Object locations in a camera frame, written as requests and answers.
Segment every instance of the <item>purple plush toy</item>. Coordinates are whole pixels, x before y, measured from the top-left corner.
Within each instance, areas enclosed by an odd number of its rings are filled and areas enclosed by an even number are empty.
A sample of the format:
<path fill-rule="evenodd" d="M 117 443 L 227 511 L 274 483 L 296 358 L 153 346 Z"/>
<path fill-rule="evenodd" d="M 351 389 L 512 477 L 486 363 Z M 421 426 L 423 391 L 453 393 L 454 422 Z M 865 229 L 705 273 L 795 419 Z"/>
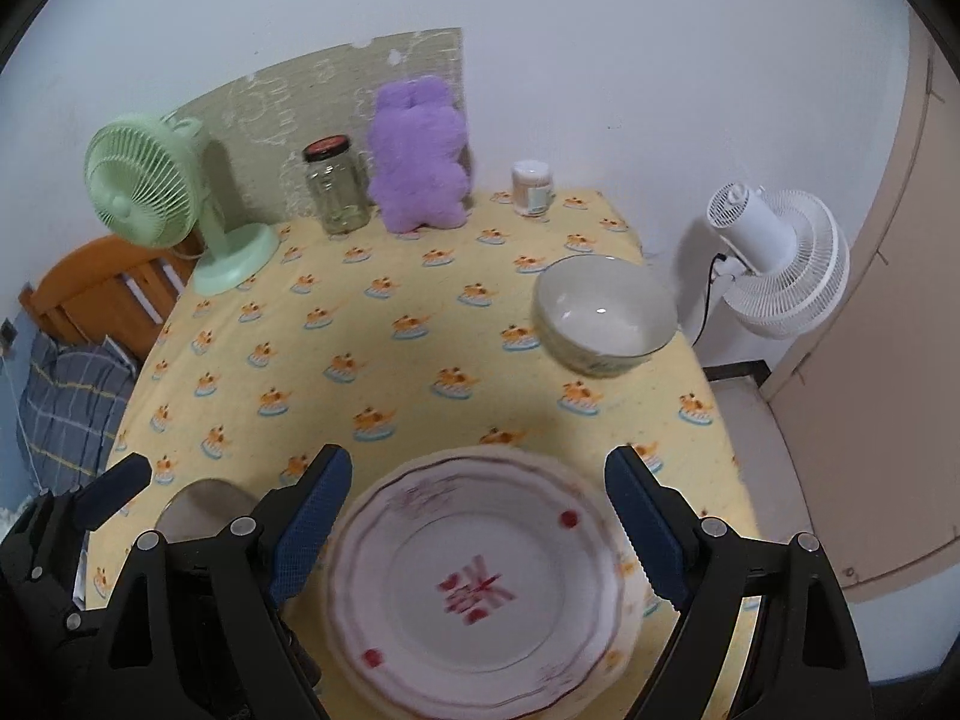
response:
<path fill-rule="evenodd" d="M 469 180 L 457 157 L 467 144 L 467 121 L 453 107 L 443 79 L 424 76 L 380 87 L 368 142 L 376 167 L 370 195 L 388 230 L 466 223 Z"/>

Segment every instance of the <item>pillow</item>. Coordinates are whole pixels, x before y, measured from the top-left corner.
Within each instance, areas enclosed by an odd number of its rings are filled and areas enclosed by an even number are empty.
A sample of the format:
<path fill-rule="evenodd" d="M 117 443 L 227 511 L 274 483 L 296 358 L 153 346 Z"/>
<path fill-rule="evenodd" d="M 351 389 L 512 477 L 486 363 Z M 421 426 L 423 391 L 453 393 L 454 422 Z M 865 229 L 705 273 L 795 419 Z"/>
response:
<path fill-rule="evenodd" d="M 43 488 L 59 495 L 103 472 L 137 374 L 133 357 L 110 338 L 62 346 L 37 333 L 19 444 Z"/>

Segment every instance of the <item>electrical outlet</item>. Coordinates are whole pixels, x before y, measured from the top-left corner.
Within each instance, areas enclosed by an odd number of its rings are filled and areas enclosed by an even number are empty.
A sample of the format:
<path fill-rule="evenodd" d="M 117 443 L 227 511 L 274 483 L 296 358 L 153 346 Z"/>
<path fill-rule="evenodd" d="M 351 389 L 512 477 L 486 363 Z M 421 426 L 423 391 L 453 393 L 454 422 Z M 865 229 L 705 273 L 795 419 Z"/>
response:
<path fill-rule="evenodd" d="M 0 354 L 7 354 L 13 347 L 13 341 L 16 339 L 16 327 L 9 319 L 4 319 L 0 325 Z"/>

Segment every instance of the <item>yellow tablecloth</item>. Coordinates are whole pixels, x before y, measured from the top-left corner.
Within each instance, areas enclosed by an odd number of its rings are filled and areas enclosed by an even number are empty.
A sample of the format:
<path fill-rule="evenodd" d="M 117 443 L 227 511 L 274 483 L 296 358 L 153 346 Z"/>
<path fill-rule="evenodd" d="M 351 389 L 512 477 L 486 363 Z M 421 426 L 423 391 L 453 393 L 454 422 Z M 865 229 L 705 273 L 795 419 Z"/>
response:
<path fill-rule="evenodd" d="M 596 191 L 560 193 L 541 220 L 520 218 L 498 194 L 476 199 L 458 230 L 392 236 L 375 218 L 341 240 L 315 220 L 280 234 L 277 255 L 247 284 L 210 300 L 188 287 L 152 350 L 113 456 L 145 455 L 154 483 L 91 538 L 89 601 L 109 597 L 127 547 L 184 485 L 218 477 L 259 497 L 299 478 L 328 442 L 352 455 L 352 495 L 404 461 L 479 442 L 553 455 L 603 488 L 608 450 L 630 442 L 698 512 L 755 536 L 730 440 L 683 334 L 646 365 L 589 382 L 536 345 L 539 269 L 575 251 L 641 260 L 634 233 Z M 376 717 L 325 649 L 317 589 L 311 581 L 289 614 L 322 666 L 328 711 Z M 752 618 L 741 614 L 708 716 L 733 697 Z M 674 621 L 668 603 L 651 608 L 626 676 L 591 717 L 623 716 Z"/>

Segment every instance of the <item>wooden bed frame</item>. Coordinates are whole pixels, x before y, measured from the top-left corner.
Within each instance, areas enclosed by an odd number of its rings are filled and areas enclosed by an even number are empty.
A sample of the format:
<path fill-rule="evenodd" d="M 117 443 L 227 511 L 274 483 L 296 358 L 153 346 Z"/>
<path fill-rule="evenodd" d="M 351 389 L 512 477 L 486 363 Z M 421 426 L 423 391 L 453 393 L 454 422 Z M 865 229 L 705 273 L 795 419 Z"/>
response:
<path fill-rule="evenodd" d="M 193 235 L 172 251 L 137 247 L 107 235 L 70 252 L 35 290 L 27 285 L 20 304 L 37 327 L 58 341 L 102 343 L 109 335 L 143 362 L 178 297 L 162 261 L 186 284 L 195 263 L 184 257 L 195 258 L 202 251 Z M 138 286 L 160 323 L 131 291 L 127 279 Z"/>

